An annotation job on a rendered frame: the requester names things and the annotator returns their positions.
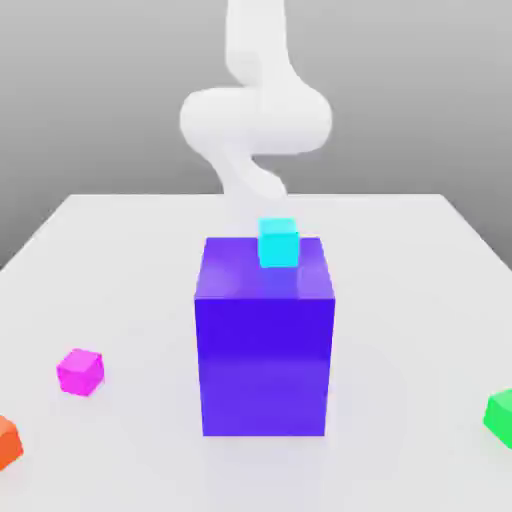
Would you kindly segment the small cyan cube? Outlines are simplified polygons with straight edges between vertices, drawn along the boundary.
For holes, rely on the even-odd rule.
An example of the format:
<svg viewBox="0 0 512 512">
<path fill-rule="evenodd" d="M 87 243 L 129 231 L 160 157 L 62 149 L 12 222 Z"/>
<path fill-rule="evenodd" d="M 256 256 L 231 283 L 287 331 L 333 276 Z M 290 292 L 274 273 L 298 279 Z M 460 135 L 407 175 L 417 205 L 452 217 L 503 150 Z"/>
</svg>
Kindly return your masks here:
<svg viewBox="0 0 512 512">
<path fill-rule="evenodd" d="M 258 257 L 263 268 L 298 266 L 300 236 L 293 218 L 261 218 L 258 228 Z"/>
</svg>

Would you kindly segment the small magenta cube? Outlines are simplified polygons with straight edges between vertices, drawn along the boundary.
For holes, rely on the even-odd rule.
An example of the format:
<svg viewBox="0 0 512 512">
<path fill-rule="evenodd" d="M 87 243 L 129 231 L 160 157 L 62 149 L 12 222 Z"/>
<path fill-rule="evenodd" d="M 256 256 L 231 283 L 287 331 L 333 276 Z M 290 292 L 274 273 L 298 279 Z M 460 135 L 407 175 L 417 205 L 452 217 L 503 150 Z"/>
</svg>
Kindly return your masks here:
<svg viewBox="0 0 512 512">
<path fill-rule="evenodd" d="M 101 353 L 75 348 L 56 367 L 60 389 L 81 397 L 90 396 L 104 380 Z"/>
</svg>

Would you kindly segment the small green cube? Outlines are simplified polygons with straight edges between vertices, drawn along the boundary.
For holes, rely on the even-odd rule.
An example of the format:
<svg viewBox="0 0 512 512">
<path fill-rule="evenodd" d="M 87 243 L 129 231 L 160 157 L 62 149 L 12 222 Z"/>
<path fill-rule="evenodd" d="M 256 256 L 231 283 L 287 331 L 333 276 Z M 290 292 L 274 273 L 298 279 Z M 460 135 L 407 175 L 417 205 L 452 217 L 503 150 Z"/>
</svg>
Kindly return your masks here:
<svg viewBox="0 0 512 512">
<path fill-rule="evenodd" d="M 512 449 L 512 389 L 489 397 L 483 423 L 506 447 Z"/>
</svg>

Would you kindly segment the small orange cube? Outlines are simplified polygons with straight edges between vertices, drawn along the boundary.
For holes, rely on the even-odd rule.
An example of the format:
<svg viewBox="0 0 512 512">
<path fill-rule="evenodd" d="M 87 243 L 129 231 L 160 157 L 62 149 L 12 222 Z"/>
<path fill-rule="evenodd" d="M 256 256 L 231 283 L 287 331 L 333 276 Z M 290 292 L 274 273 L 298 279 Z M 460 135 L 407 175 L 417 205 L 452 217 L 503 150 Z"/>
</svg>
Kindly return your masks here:
<svg viewBox="0 0 512 512">
<path fill-rule="evenodd" d="M 0 471 L 24 453 L 16 425 L 0 415 Z"/>
</svg>

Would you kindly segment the large purple box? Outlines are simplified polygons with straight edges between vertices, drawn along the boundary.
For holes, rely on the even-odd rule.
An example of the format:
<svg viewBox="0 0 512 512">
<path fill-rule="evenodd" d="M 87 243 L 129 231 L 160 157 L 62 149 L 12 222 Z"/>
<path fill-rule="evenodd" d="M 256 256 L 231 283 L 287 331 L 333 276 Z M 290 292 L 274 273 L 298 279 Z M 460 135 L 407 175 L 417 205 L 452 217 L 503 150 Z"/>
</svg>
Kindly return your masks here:
<svg viewBox="0 0 512 512">
<path fill-rule="evenodd" d="M 335 294 L 317 238 L 263 268 L 254 238 L 207 238 L 194 296 L 206 436 L 325 433 Z"/>
</svg>

